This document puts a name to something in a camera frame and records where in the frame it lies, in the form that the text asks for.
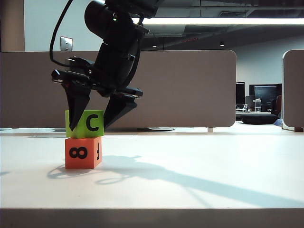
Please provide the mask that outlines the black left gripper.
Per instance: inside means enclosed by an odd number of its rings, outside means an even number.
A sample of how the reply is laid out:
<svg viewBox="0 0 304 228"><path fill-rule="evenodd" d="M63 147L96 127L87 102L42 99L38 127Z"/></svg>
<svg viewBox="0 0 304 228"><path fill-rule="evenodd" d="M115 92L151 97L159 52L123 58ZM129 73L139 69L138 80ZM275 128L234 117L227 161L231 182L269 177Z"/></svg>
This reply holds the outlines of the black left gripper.
<svg viewBox="0 0 304 228"><path fill-rule="evenodd" d="M134 53L124 54L102 45L94 62L73 56L66 61L68 70L55 69L52 72L52 81L61 84L65 90L72 131L90 100L92 90L103 97L110 96L104 112L104 129L137 107L134 100L143 92L128 85L135 74L139 54L138 46L135 46Z"/></svg>

